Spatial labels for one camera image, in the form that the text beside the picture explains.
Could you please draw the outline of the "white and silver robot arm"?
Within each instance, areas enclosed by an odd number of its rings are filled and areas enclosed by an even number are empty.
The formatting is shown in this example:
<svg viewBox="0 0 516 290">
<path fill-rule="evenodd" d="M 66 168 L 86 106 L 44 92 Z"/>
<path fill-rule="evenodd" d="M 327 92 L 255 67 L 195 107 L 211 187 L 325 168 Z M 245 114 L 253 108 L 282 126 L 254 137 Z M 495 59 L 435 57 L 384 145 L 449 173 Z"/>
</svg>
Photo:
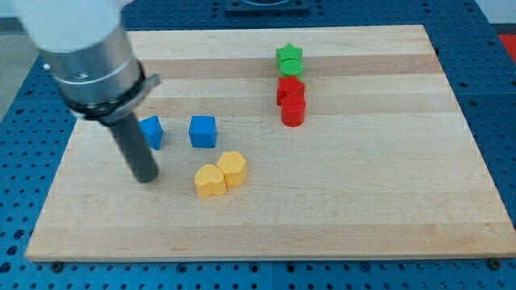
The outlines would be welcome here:
<svg viewBox="0 0 516 290">
<path fill-rule="evenodd" d="M 158 86 L 135 57 L 122 21 L 131 0 L 11 0 L 65 104 L 106 125 L 128 116 Z"/>
</svg>

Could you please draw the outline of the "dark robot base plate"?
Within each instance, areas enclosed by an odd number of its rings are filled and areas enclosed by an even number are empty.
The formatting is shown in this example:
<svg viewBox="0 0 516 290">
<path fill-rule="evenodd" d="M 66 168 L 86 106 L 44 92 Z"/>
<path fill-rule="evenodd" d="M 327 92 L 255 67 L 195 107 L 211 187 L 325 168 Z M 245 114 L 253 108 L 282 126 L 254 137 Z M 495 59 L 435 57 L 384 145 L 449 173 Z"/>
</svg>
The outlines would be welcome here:
<svg viewBox="0 0 516 290">
<path fill-rule="evenodd" d="M 222 0 L 227 13 L 309 12 L 309 0 Z"/>
</svg>

